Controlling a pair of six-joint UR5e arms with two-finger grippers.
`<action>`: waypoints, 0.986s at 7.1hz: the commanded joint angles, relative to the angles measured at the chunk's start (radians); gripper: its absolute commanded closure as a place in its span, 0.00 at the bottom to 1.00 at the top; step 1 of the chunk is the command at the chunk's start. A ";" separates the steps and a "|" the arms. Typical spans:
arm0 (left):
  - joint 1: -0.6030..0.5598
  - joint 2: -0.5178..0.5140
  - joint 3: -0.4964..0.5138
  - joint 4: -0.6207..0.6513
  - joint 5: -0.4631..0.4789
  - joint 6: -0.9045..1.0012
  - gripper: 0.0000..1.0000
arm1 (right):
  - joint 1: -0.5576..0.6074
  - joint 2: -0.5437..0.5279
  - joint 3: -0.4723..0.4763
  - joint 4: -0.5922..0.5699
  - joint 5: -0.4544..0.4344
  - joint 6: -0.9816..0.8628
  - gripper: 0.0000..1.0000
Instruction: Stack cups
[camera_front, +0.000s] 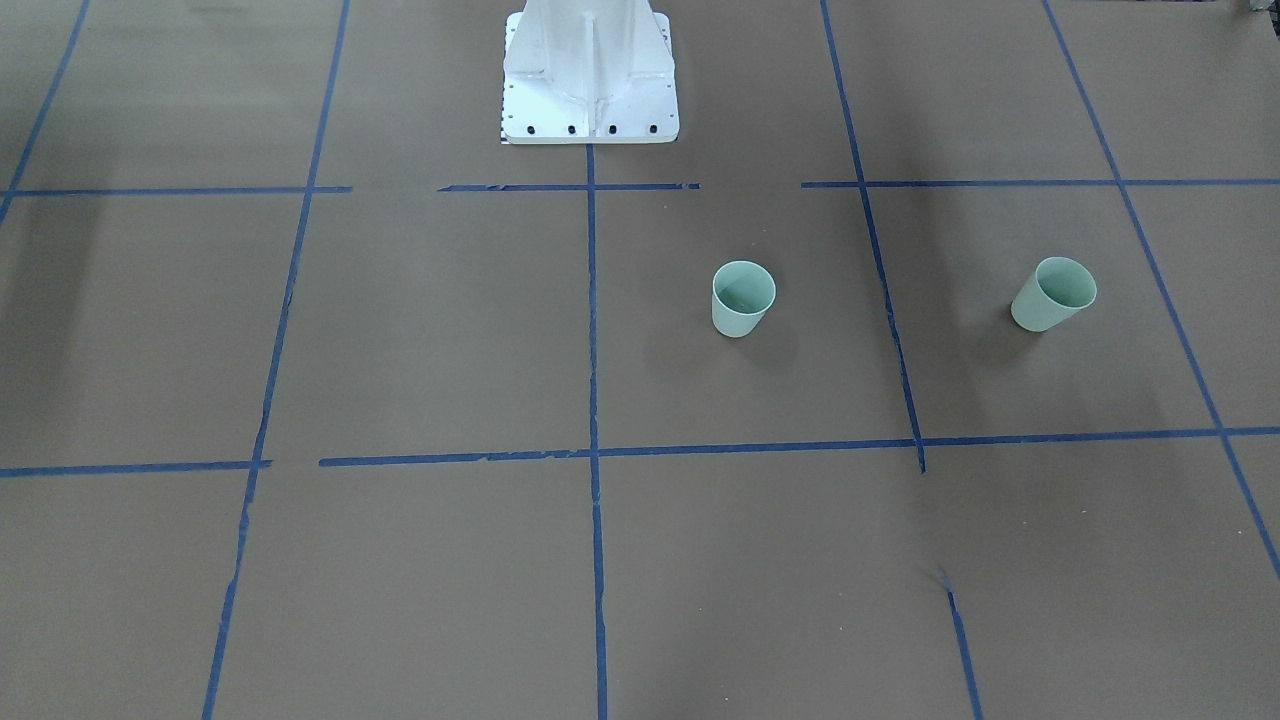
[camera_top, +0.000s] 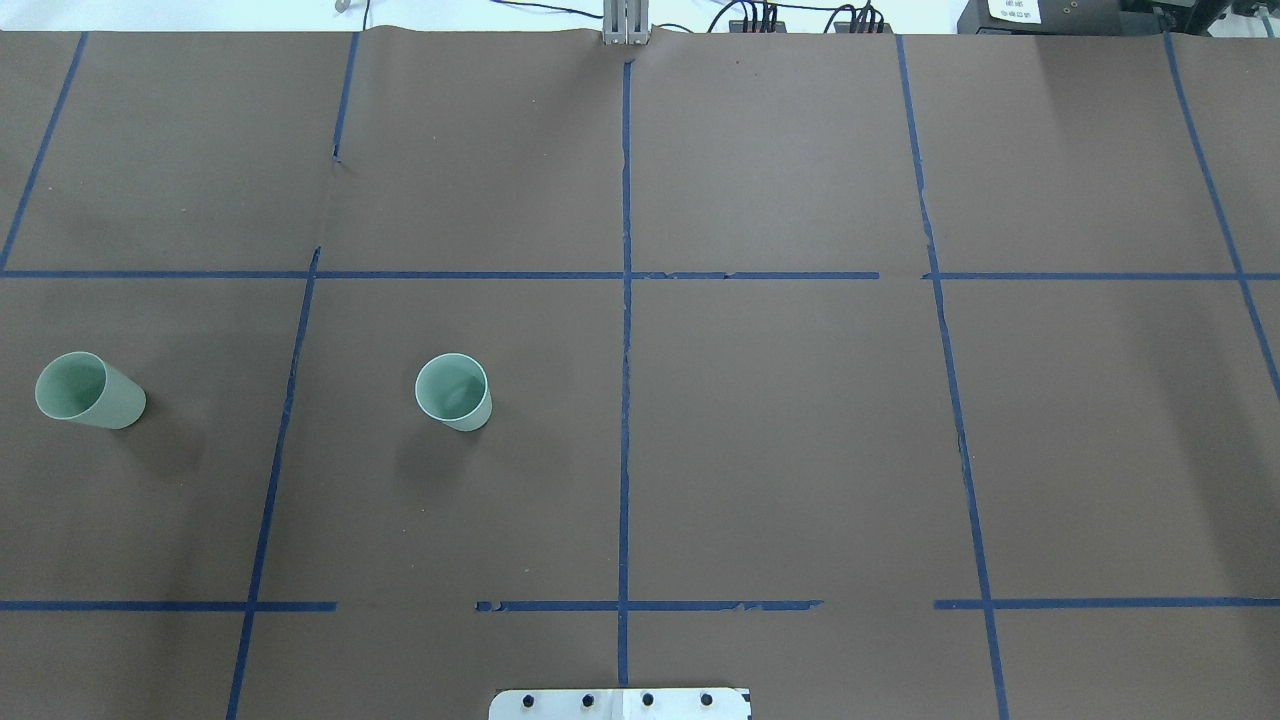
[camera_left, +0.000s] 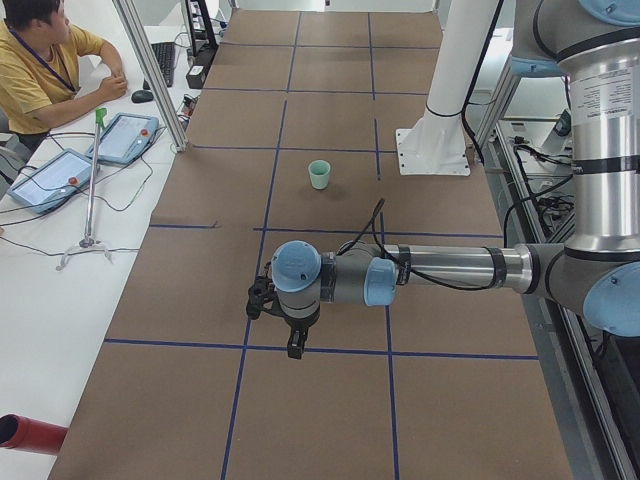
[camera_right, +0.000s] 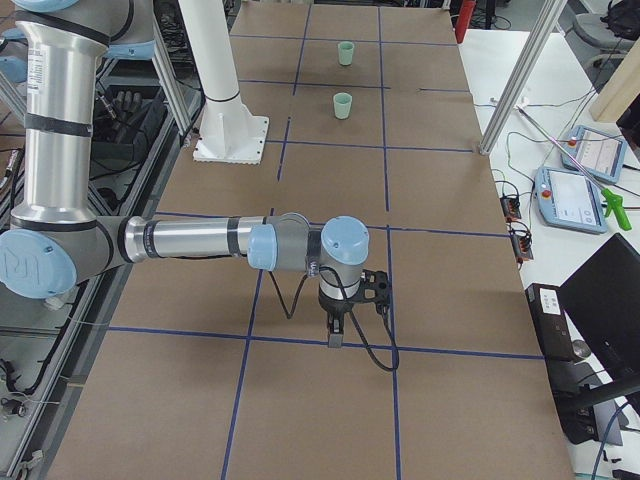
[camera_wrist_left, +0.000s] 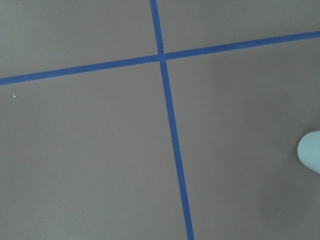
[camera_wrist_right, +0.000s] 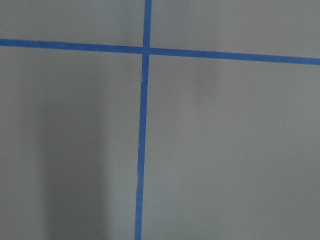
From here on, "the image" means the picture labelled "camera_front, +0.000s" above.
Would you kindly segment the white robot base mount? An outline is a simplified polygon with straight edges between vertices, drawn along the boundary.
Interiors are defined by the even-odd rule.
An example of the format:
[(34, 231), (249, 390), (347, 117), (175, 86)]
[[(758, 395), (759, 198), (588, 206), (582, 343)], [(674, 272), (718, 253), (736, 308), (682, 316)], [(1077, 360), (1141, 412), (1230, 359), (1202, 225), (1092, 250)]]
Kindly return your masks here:
[(527, 1), (506, 18), (503, 73), (507, 143), (680, 136), (672, 27), (649, 1)]

